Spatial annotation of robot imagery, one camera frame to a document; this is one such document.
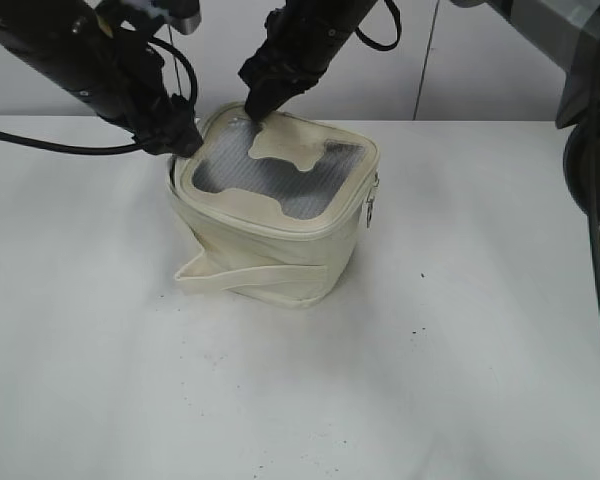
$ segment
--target zipper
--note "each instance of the zipper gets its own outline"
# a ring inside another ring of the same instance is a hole
[[[373,215],[373,203],[375,201],[375,192],[378,188],[379,182],[380,180],[377,171],[375,172],[375,175],[369,175],[368,178],[360,185],[356,193],[352,196],[352,200],[349,202],[349,205],[341,211],[340,215],[338,215],[338,217],[328,227],[309,233],[262,227],[257,224],[246,222],[245,220],[239,218],[219,213],[204,204],[196,204],[196,207],[193,210],[198,215],[201,215],[216,224],[223,225],[225,227],[229,226],[237,230],[253,233],[267,238],[290,241],[317,240],[327,237],[331,234],[331,232],[337,230],[343,221],[348,220],[351,215],[354,215],[355,210],[358,209],[361,204],[367,204],[367,222],[369,224],[370,220],[368,206],[371,205],[371,215]],[[182,202],[187,206],[187,208],[192,208],[180,195],[179,188],[177,188],[175,184],[171,184],[171,191],[179,202]],[[183,191],[182,194],[186,198],[186,192]]]
[[[373,218],[373,207],[376,203],[376,195],[378,194],[378,187],[380,186],[380,176],[376,172],[376,176],[367,195],[367,228],[371,228],[371,220]]]

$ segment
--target white wall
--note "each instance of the white wall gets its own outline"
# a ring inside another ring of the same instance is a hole
[[[554,120],[564,72],[487,5],[443,1],[418,118]]]
[[[286,109],[323,119],[411,119],[436,0],[397,3],[404,37],[396,51],[375,52],[353,38],[321,83]],[[267,13],[282,4],[202,1],[200,29],[176,37],[199,77],[200,114],[246,97],[237,71],[264,40]],[[382,2],[363,27],[379,41],[393,39]],[[432,46],[418,118],[553,119],[564,75],[488,7],[463,10],[442,0]],[[165,72],[175,85],[170,63]],[[0,114],[89,113],[0,47]]]

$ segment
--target bag handle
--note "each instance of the bag handle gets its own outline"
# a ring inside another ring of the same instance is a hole
[[[212,293],[240,287],[262,287],[283,283],[323,284],[327,279],[324,265],[264,265],[218,271],[221,268],[212,262],[195,233],[178,218],[187,229],[187,237],[200,253],[182,267],[175,275],[178,286],[186,293]]]

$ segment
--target bag lid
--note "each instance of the bag lid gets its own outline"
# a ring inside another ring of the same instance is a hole
[[[325,233],[365,199],[378,164],[369,139],[286,113],[252,122],[241,104],[205,124],[180,159],[176,194],[196,210],[260,234]]]

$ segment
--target bag strap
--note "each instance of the bag strap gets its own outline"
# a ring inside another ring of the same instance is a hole
[[[367,37],[359,28],[356,28],[356,35],[358,36],[360,41],[364,43],[367,47],[371,47],[374,50],[378,50],[380,52],[389,52],[396,48],[400,43],[400,39],[402,38],[402,20],[400,18],[400,9],[393,0],[384,0],[384,3],[387,5],[389,12],[391,12],[391,16],[393,17],[393,23],[395,23],[396,25],[396,41],[389,45],[383,45]]]
[[[196,275],[187,274],[189,263],[176,273],[178,286],[186,293],[212,293],[240,287],[262,287],[283,283],[324,283],[327,275],[325,266],[271,265],[242,268],[226,272]]]

